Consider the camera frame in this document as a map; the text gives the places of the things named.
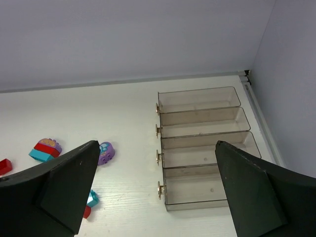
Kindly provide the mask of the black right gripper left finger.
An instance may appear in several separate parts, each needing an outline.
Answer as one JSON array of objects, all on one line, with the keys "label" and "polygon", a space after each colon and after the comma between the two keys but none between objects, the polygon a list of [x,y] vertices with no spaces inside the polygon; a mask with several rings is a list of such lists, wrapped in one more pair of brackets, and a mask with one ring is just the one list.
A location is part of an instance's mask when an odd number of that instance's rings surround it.
[{"label": "black right gripper left finger", "polygon": [[53,160],[2,177],[0,235],[77,235],[99,153],[98,141],[91,140]]}]

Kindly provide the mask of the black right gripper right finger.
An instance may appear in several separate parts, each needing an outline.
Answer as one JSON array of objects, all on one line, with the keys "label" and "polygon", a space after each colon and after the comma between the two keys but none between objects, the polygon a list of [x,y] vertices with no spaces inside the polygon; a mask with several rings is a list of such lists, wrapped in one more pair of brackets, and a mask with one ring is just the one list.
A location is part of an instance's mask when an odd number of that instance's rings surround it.
[{"label": "black right gripper right finger", "polygon": [[316,180],[218,141],[220,176],[239,237],[314,237]]}]

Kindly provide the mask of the red rounded lego brick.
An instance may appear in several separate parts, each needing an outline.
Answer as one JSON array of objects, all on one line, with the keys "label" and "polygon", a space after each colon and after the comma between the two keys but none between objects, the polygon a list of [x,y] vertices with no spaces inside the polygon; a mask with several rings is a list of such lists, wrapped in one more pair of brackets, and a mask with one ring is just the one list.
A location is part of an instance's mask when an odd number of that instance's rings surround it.
[{"label": "red rounded lego brick", "polygon": [[83,218],[87,219],[90,216],[90,214],[91,214],[91,207],[87,205],[84,210]]}]

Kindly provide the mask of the small teal lego cube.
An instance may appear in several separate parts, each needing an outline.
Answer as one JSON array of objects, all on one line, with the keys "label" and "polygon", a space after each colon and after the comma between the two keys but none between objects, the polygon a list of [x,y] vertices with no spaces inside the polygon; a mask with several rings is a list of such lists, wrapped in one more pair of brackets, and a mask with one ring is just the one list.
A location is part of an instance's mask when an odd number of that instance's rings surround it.
[{"label": "small teal lego cube", "polygon": [[86,205],[92,208],[96,206],[98,203],[99,203],[99,198],[98,198],[97,193],[94,192],[93,190],[90,190]]}]

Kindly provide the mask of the teal lego base brick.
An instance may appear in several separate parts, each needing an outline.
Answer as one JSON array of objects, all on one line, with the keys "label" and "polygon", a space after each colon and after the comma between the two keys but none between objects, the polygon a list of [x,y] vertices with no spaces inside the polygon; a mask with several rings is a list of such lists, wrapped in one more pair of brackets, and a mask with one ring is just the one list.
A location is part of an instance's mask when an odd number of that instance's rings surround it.
[{"label": "teal lego base brick", "polygon": [[42,151],[35,150],[35,149],[32,149],[30,151],[29,156],[40,162],[47,162],[49,160],[54,159],[52,155],[48,153],[44,153]]}]

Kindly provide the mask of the small red lego brick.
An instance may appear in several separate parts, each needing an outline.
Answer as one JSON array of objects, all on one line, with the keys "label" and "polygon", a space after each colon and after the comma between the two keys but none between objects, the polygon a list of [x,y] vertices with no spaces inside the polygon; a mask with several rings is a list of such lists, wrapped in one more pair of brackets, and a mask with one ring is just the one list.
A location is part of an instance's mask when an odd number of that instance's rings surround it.
[{"label": "small red lego brick", "polygon": [[3,159],[0,161],[0,175],[5,175],[12,170],[12,163],[8,159]]}]

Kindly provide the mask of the purple orange lego top brick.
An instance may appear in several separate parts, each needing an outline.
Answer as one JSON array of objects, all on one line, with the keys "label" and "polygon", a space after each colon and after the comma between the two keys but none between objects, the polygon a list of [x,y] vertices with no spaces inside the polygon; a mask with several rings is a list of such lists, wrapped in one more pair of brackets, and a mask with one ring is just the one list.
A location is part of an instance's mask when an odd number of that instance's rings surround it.
[{"label": "purple orange lego top brick", "polygon": [[62,147],[56,140],[53,140],[50,138],[43,138],[40,141],[38,141],[38,143],[42,143],[44,145],[54,147],[62,153]]}]

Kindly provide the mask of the purple rounded lego brick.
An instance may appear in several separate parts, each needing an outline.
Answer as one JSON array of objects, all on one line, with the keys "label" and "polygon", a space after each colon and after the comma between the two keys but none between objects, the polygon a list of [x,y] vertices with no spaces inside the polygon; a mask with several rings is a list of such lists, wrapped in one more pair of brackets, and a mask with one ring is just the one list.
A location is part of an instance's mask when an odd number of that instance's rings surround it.
[{"label": "purple rounded lego brick", "polygon": [[110,161],[115,155],[115,149],[110,142],[103,142],[99,145],[100,155],[98,165],[104,165]]}]

